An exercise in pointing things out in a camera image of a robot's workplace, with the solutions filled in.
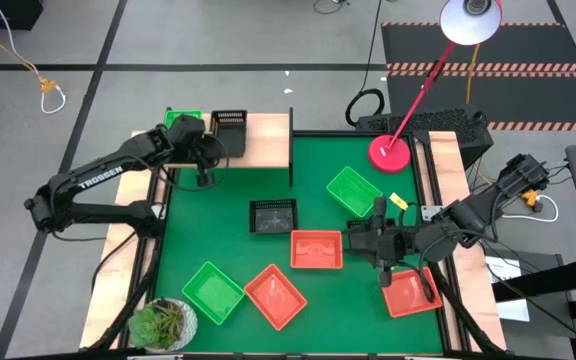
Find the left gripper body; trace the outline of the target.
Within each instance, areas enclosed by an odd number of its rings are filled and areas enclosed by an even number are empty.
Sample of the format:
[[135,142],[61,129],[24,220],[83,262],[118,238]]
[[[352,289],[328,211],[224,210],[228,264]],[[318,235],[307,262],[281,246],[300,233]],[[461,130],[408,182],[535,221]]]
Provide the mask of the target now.
[[168,128],[166,137],[173,147],[172,161],[195,161],[206,149],[203,120],[191,115],[180,115]]

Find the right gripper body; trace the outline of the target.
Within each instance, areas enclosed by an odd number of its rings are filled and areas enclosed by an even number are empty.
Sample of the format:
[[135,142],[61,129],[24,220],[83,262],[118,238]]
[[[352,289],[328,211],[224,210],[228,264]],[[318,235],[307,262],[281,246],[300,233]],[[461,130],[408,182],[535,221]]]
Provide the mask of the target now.
[[411,233],[387,217],[387,198],[377,197],[373,209],[373,214],[361,225],[361,229],[366,232],[363,251],[372,266],[380,269],[379,285],[386,288],[392,284],[394,267],[404,267],[415,273],[418,273],[418,268],[404,260],[411,247]]

